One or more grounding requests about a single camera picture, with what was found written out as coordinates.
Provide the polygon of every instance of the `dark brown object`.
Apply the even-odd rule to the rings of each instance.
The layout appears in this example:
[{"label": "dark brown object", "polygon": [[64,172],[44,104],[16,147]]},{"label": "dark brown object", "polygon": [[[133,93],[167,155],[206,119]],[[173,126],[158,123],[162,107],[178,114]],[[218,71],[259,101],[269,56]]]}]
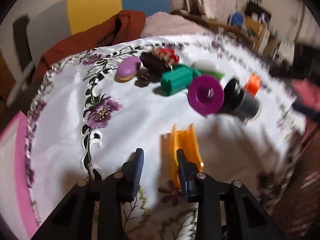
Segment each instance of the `dark brown object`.
[{"label": "dark brown object", "polygon": [[145,22],[144,12],[122,10],[104,23],[58,42],[42,54],[32,81],[42,78],[53,63],[67,56],[95,47],[112,46],[139,39]]},{"label": "dark brown object", "polygon": [[288,240],[302,239],[312,223],[315,220],[319,222],[320,132],[314,133],[315,129],[318,130],[316,124],[308,122],[302,145],[308,144],[297,161],[286,192],[272,214]]},{"label": "dark brown object", "polygon": [[165,58],[160,57],[153,52],[143,52],[140,56],[140,60],[145,68],[159,76],[171,70]]},{"label": "dark brown object", "polygon": [[137,87],[147,87],[150,84],[149,73],[140,73],[137,75],[138,80],[134,83]]}]

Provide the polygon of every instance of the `white tablecloth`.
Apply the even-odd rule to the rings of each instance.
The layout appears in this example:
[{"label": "white tablecloth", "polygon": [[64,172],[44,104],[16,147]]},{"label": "white tablecloth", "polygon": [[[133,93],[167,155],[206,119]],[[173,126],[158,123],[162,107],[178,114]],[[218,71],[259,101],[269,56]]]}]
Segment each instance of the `white tablecloth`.
[{"label": "white tablecloth", "polygon": [[[268,205],[279,198],[299,152],[299,143],[292,147],[299,138],[292,134],[303,133],[305,119],[290,109],[294,95],[268,75],[263,62],[227,39],[222,41],[224,49],[213,49],[211,41],[217,38],[151,37],[83,52],[53,65],[29,114],[27,142],[32,149],[27,156],[35,174],[30,192],[39,221],[46,219],[78,180],[87,179],[89,156],[91,172],[97,170],[104,179],[119,171],[136,148],[142,148],[141,188],[130,215],[136,218],[127,217],[129,204],[123,207],[126,233],[130,239],[176,239],[179,235],[179,239],[192,239],[197,205],[179,197],[169,181],[167,133],[174,124],[178,130],[194,124],[204,172],[223,182],[241,180],[258,199],[271,194]],[[260,116],[247,125],[225,114],[204,118],[189,106],[187,90],[164,97],[157,93],[159,83],[139,88],[135,79],[114,81],[119,62],[149,51],[156,43],[182,43],[183,49],[176,48],[176,54],[186,65],[197,59],[215,62],[225,73],[222,87],[233,76],[244,86],[251,72],[258,73],[264,83],[256,95],[262,103]],[[99,101],[97,112],[105,109],[112,117],[105,128],[86,130],[89,112],[85,110],[95,100]],[[90,125],[103,126],[94,120]]]}]

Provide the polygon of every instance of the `purple embroidered flower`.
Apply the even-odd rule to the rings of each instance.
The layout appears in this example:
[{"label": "purple embroidered flower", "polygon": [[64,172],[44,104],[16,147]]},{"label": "purple embroidered flower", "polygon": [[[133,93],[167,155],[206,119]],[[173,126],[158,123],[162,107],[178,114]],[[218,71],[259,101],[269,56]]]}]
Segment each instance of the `purple embroidered flower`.
[{"label": "purple embroidered flower", "polygon": [[42,100],[38,101],[38,105],[33,111],[31,111],[29,115],[31,122],[35,122],[38,120],[41,111],[44,109],[46,105],[47,105],[47,102],[44,102]]},{"label": "purple embroidered flower", "polygon": [[159,187],[158,191],[161,193],[166,194],[162,199],[161,203],[168,203],[172,199],[172,206],[176,206],[179,203],[179,197],[183,197],[182,191],[180,191],[173,183],[173,181],[170,179],[166,183],[164,187]]},{"label": "purple embroidered flower", "polygon": [[101,54],[94,54],[89,57],[84,58],[82,64],[87,66],[96,63],[99,59],[102,58]]},{"label": "purple embroidered flower", "polygon": [[112,97],[102,99],[88,115],[87,125],[92,129],[105,128],[113,111],[119,111],[122,105]]},{"label": "purple embroidered flower", "polygon": [[27,156],[25,156],[25,170],[27,176],[27,186],[32,188],[35,172],[31,168],[31,160]]}]

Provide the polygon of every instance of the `purple soap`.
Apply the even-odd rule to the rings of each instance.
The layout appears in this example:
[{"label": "purple soap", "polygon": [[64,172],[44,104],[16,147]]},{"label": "purple soap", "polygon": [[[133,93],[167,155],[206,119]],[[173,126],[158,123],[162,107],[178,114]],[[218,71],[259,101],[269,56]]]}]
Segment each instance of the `purple soap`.
[{"label": "purple soap", "polygon": [[132,56],[126,58],[119,64],[116,77],[123,81],[130,80],[137,74],[140,66],[141,61],[138,57]]}]

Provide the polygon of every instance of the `rust-colored blanket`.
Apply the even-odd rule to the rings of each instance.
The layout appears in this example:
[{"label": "rust-colored blanket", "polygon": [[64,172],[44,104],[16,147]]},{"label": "rust-colored blanket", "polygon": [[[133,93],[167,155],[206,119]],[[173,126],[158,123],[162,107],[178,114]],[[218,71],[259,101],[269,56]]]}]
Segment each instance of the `rust-colored blanket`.
[{"label": "rust-colored blanket", "polygon": [[146,16],[144,12],[122,10],[100,25],[74,34],[42,54],[32,82],[42,78],[46,71],[63,58],[95,47],[112,46],[140,38]]}]

